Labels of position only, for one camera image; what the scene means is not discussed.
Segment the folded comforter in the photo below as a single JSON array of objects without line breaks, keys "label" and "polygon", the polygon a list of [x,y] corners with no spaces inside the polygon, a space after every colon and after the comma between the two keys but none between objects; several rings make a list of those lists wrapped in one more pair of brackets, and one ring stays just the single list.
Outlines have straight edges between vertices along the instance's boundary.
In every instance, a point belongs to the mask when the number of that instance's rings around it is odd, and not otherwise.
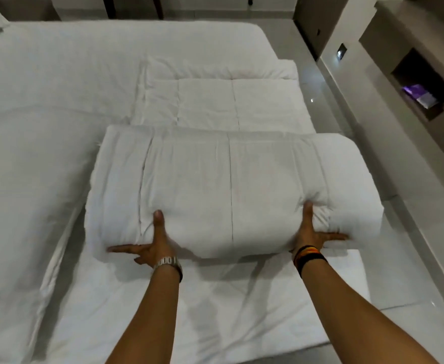
[{"label": "folded comforter", "polygon": [[318,231],[367,238],[383,215],[358,148],[339,134],[111,126],[91,187],[86,241],[98,258],[111,245],[150,243],[156,209],[200,258],[287,251],[307,199]]}]

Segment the watch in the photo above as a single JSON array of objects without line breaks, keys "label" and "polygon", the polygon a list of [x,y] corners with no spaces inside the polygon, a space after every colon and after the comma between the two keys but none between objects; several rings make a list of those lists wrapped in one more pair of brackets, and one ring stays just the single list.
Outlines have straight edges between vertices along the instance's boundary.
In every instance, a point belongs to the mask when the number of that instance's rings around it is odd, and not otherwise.
[{"label": "watch", "polygon": [[182,270],[182,266],[181,266],[180,262],[178,261],[177,257],[163,257],[163,258],[161,258],[159,260],[159,262],[157,264],[155,264],[155,266],[153,267],[153,272],[151,274],[153,275],[153,273],[157,270],[157,268],[160,267],[161,265],[164,265],[164,264],[169,264],[178,271],[178,273],[180,275],[180,282],[181,282],[182,278],[183,278],[183,270]]}]

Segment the person's right hand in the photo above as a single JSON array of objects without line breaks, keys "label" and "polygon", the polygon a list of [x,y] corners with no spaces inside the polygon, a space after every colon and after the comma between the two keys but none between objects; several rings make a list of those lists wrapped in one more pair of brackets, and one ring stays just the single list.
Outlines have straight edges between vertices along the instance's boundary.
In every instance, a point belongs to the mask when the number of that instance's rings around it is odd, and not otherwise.
[{"label": "person's right hand", "polygon": [[315,232],[313,228],[313,203],[306,201],[303,206],[303,221],[300,229],[296,233],[294,248],[292,250],[292,259],[296,257],[296,253],[306,245],[314,246],[321,250],[323,244],[329,240],[347,240],[348,236],[338,232]]},{"label": "person's right hand", "polygon": [[165,231],[165,217],[160,210],[153,213],[153,227],[153,242],[151,244],[111,246],[108,251],[111,253],[138,254],[139,257],[135,258],[134,261],[138,264],[147,264],[151,268],[164,257],[175,257],[175,250],[170,245]]}]

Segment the bracelet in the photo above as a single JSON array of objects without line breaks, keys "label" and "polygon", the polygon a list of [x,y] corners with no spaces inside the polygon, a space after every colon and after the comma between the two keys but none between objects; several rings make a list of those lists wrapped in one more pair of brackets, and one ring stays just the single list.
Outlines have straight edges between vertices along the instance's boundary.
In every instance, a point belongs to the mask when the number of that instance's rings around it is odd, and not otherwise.
[{"label": "bracelet", "polygon": [[322,259],[328,263],[323,254],[321,254],[320,251],[312,245],[305,245],[298,250],[296,256],[294,257],[293,263],[300,276],[304,265],[313,259]]}]

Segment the person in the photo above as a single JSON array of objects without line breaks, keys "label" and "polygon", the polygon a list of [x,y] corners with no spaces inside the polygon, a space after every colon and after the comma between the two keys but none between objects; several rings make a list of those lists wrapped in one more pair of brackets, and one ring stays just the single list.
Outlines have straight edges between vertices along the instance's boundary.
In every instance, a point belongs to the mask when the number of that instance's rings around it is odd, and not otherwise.
[{"label": "person", "polygon": [[[153,225],[152,244],[114,246],[108,251],[136,254],[136,263],[150,267],[164,257],[175,257],[161,211],[153,214]],[[293,262],[341,362],[436,364],[419,343],[348,286],[322,257],[320,250],[326,241],[345,239],[347,236],[339,233],[315,232],[313,204],[304,204]],[[170,362],[180,278],[181,270],[168,263],[154,270],[141,304],[107,364]]]}]

